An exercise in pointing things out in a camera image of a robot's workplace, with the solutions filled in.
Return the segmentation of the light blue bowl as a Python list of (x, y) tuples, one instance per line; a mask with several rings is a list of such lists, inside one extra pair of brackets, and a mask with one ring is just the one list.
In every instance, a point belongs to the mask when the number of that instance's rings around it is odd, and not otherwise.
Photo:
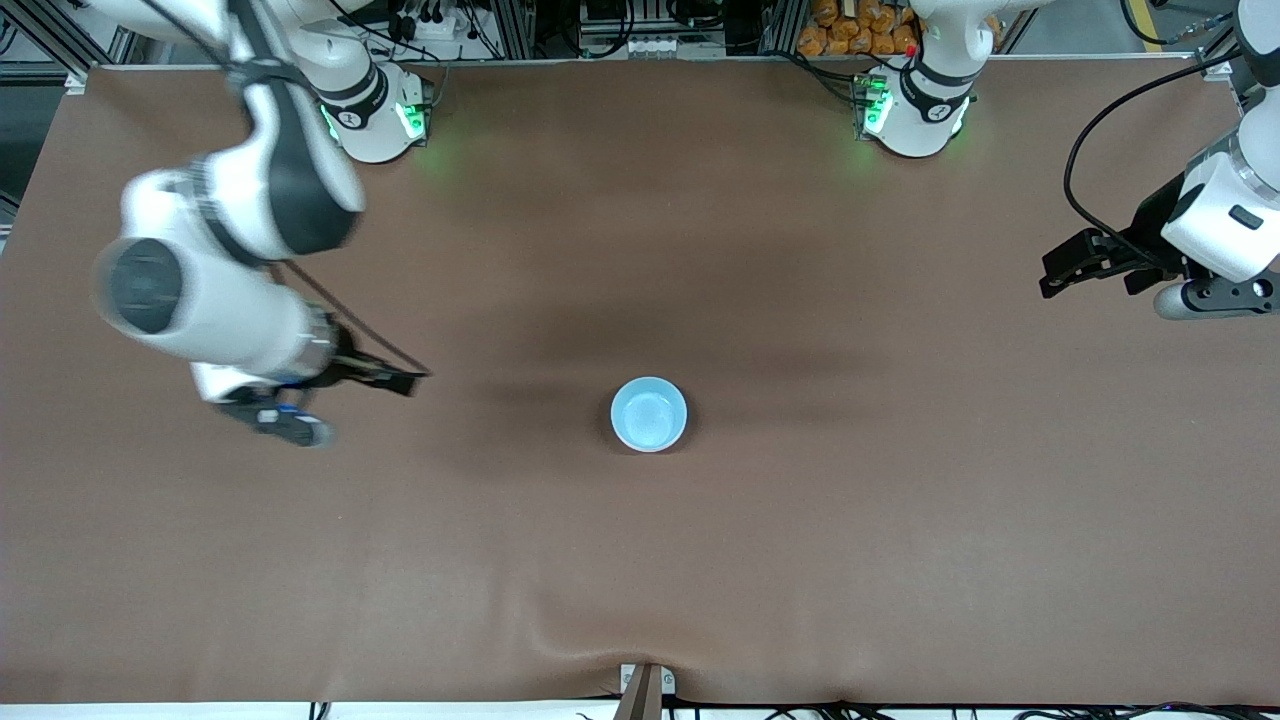
[(609, 421), (614, 437), (627, 448), (658, 454), (682, 439), (689, 425), (689, 402), (673, 382), (639, 377), (614, 392)]

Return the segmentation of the brown table cloth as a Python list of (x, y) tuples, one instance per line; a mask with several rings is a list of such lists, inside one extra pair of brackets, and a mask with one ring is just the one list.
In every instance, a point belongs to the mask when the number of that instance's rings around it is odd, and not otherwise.
[[(92, 268), (134, 176), (244, 136), (97, 70), (0, 256), (0, 703), (604, 694), (1280, 706), (1280, 318), (1044, 301), (1061, 170), (1171, 58), (991, 63), (902, 160), (781, 61), (463, 67), (303, 266), (431, 369), (326, 448), (202, 404)], [(611, 428), (654, 375), (672, 448)]]

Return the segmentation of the pile of orange items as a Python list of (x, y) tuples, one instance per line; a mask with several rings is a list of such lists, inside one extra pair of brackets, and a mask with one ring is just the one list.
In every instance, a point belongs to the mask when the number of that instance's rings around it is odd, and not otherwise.
[(925, 23), (908, 0), (806, 0), (796, 51), (803, 56), (915, 53)]

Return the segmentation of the white power strip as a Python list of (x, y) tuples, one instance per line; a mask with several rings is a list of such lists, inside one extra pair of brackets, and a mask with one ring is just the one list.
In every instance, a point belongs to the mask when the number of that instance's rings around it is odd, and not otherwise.
[(402, 42), (444, 42), (456, 38), (460, 13), (452, 0), (381, 0), (388, 35)]

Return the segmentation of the grey metal table clamp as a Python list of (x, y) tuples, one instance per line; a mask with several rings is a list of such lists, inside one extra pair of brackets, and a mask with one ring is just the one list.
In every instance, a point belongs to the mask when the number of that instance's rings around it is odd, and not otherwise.
[(675, 673), (658, 664), (625, 664), (620, 693), (613, 720), (668, 720), (664, 701), (676, 694)]

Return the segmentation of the aluminium frame rail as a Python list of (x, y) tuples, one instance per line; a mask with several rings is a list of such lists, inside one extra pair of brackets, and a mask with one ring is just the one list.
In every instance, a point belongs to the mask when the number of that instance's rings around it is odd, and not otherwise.
[(1196, 50), (1197, 61), (1220, 60), (1215, 67), (1202, 72), (1206, 81), (1225, 82), (1230, 86), (1240, 113), (1251, 110), (1260, 96), (1260, 86), (1253, 72), (1240, 51), (1240, 41), (1234, 26), (1224, 26), (1215, 36), (1206, 40)]

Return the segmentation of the aluminium frame post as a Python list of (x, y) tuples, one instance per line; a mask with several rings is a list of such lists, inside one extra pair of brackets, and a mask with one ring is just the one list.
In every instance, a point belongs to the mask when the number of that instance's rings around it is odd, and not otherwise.
[(507, 60), (530, 60), (535, 45), (538, 0), (488, 0)]

